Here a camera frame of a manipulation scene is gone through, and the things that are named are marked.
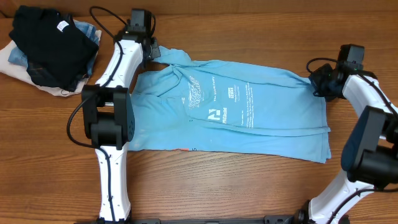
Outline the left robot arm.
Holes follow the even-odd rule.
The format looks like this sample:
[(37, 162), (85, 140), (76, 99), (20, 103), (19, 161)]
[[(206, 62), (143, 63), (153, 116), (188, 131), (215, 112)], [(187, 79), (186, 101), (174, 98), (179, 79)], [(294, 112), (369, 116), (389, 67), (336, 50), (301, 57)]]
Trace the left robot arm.
[(113, 37), (114, 52), (102, 76), (83, 87), (85, 134), (95, 147), (101, 182), (101, 208), (96, 223), (130, 223), (127, 194), (127, 148), (135, 120), (129, 87), (146, 62), (160, 57), (153, 36), (155, 15), (133, 9), (124, 29)]

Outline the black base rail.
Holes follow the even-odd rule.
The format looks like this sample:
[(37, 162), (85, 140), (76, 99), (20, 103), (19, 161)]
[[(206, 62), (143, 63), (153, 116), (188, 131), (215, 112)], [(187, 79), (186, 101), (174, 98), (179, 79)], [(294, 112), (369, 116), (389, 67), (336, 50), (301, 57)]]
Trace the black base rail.
[(186, 220), (160, 220), (141, 219), (131, 220), (131, 224), (291, 224), (293, 215), (266, 215), (263, 218), (221, 218), (221, 219), (186, 219)]

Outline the beige folded garment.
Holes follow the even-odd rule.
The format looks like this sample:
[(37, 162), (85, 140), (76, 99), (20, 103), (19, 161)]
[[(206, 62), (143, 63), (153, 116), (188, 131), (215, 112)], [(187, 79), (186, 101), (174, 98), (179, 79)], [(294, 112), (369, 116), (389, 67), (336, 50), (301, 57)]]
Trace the beige folded garment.
[(9, 55), (14, 47), (16, 47), (16, 44), (12, 40), (5, 46), (5, 48), (1, 50), (1, 67), (0, 67), (1, 73), (6, 74), (9, 77), (16, 78), (20, 81), (33, 85), (42, 91), (50, 93), (53, 96), (63, 96), (63, 97), (80, 94), (83, 86), (89, 80), (89, 78), (82, 79), (82, 81), (80, 81), (77, 84), (77, 88), (75, 91), (66, 91), (58, 87), (51, 88), (51, 87), (36, 85), (33, 83), (30, 76), (26, 72), (25, 67), (8, 62)]

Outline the black folded shirt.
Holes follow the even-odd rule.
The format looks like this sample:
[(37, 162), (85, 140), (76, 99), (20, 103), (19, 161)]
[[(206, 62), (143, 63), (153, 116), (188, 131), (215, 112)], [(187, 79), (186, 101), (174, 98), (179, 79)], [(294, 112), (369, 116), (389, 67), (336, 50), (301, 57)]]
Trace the black folded shirt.
[(27, 57), (26, 72), (34, 84), (75, 91), (87, 75), (87, 63), (98, 52), (74, 23), (56, 9), (21, 6), (9, 36)]

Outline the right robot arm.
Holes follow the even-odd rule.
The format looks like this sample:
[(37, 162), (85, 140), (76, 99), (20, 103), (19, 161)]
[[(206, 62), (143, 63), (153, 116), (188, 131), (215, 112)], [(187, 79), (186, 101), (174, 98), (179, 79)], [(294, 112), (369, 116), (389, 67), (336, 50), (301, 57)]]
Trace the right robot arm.
[(314, 96), (348, 100), (358, 115), (341, 154), (341, 170), (326, 189), (307, 201), (286, 223), (349, 223), (347, 212), (374, 192), (395, 192), (397, 183), (397, 107), (379, 86), (377, 76), (363, 68), (365, 48), (340, 47), (335, 67), (310, 72)]

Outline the light blue printed t-shirt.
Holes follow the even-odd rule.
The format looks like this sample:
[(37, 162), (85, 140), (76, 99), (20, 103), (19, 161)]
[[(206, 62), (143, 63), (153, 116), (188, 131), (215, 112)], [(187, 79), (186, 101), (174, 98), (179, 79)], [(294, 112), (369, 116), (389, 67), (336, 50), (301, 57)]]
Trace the light blue printed t-shirt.
[(194, 61), (160, 48), (160, 71), (137, 78), (132, 93), (140, 151), (186, 149), (270, 154), (324, 163), (331, 157), (326, 103), (309, 79), (272, 67)]

